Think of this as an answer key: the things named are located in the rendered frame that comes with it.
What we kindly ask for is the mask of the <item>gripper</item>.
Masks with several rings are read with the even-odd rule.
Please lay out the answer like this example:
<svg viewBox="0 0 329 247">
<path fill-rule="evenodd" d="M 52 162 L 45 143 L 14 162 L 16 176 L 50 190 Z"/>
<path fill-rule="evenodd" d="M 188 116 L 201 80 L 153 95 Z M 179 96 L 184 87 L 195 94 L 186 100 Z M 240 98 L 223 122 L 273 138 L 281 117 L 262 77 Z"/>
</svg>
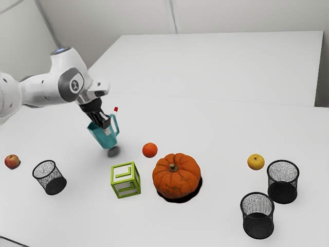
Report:
<svg viewBox="0 0 329 247">
<path fill-rule="evenodd" d="M 99 120 L 100 127 L 107 129 L 111 125 L 111 117 L 103 113 L 101 98 L 96 98 L 89 103 L 80 104 L 80 109 L 91 119 Z"/>
</svg>

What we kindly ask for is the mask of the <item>teal faceted mug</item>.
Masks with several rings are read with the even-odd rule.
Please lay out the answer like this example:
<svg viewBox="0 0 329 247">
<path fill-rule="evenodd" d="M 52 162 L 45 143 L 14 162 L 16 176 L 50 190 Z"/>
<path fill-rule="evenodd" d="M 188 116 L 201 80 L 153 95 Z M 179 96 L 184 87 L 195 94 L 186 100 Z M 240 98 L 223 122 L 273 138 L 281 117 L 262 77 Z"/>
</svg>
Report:
<svg viewBox="0 0 329 247">
<path fill-rule="evenodd" d="M 108 128 L 103 129 L 93 122 L 90 122 L 87 127 L 89 132 L 103 149 L 111 149 L 117 145 L 117 135 L 120 133 L 116 115 L 110 114 L 109 116 L 111 119 L 111 124 Z"/>
</svg>

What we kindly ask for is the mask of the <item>orange fruit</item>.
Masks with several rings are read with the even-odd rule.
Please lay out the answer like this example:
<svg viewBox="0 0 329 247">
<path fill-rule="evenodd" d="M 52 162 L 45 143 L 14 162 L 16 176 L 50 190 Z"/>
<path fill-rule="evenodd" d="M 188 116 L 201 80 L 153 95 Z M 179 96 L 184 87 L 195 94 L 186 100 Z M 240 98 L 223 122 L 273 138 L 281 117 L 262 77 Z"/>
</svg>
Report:
<svg viewBox="0 0 329 247">
<path fill-rule="evenodd" d="M 142 154 L 147 158 L 153 158 L 158 152 L 158 148 L 154 143 L 146 143 L 142 147 Z"/>
</svg>

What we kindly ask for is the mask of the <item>green and white letter block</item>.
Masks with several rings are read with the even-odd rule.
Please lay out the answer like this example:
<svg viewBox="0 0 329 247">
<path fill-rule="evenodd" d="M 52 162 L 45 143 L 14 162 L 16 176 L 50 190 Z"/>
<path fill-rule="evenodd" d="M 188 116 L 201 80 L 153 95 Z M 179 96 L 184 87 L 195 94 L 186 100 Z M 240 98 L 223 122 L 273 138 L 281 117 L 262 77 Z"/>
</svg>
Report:
<svg viewBox="0 0 329 247">
<path fill-rule="evenodd" d="M 133 161 L 111 167 L 111 187 L 118 199 L 141 194 L 140 175 Z"/>
</svg>

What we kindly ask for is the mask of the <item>black mesh pen holder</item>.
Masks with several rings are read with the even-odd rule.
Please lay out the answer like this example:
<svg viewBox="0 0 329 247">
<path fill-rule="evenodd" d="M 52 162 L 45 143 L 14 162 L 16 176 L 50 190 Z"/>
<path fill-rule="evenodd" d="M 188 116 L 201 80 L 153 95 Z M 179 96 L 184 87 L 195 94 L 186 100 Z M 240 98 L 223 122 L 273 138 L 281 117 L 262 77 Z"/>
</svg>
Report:
<svg viewBox="0 0 329 247">
<path fill-rule="evenodd" d="M 53 160 L 45 160 L 37 164 L 32 171 L 32 176 L 43 187 L 46 194 L 51 196 L 62 192 L 67 185 L 67 180 Z"/>
<path fill-rule="evenodd" d="M 291 161 L 276 160 L 267 167 L 268 196 L 276 203 L 290 204 L 298 196 L 299 168 Z"/>
<path fill-rule="evenodd" d="M 274 231 L 273 200 L 262 192 L 251 192 L 240 202 L 243 216 L 243 229 L 253 239 L 266 239 Z"/>
</svg>

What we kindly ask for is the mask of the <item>orange pumpkin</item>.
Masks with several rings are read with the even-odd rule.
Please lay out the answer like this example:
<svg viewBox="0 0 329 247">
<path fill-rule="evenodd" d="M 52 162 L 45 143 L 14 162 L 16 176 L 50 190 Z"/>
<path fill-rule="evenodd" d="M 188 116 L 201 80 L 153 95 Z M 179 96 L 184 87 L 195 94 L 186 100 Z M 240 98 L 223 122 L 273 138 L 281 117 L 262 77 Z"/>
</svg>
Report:
<svg viewBox="0 0 329 247">
<path fill-rule="evenodd" d="M 196 191 L 201 170 L 193 157 L 171 153 L 157 161 L 152 179 L 155 189 L 165 198 L 179 199 Z"/>
</svg>

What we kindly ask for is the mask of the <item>red apple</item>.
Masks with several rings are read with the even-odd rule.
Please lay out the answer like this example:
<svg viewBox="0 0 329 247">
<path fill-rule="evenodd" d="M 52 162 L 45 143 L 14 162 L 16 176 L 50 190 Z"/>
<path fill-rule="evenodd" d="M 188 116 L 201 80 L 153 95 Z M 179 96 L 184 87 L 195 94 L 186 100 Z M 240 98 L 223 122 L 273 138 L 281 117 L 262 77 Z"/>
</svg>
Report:
<svg viewBox="0 0 329 247">
<path fill-rule="evenodd" d="M 20 165 L 21 161 L 17 155 L 11 154 L 5 158 L 4 163 L 7 168 L 13 170 L 13 169 L 16 169 Z"/>
</svg>

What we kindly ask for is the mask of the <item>yellow apple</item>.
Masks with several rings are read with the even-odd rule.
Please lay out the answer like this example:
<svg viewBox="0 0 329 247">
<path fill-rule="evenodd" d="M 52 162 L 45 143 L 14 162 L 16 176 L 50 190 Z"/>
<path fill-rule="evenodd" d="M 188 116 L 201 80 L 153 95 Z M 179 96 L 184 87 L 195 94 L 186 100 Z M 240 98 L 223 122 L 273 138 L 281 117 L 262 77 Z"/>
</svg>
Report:
<svg viewBox="0 0 329 247">
<path fill-rule="evenodd" d="M 265 165 L 264 158 L 259 154 L 252 154 L 247 159 L 247 165 L 252 170 L 260 170 Z"/>
</svg>

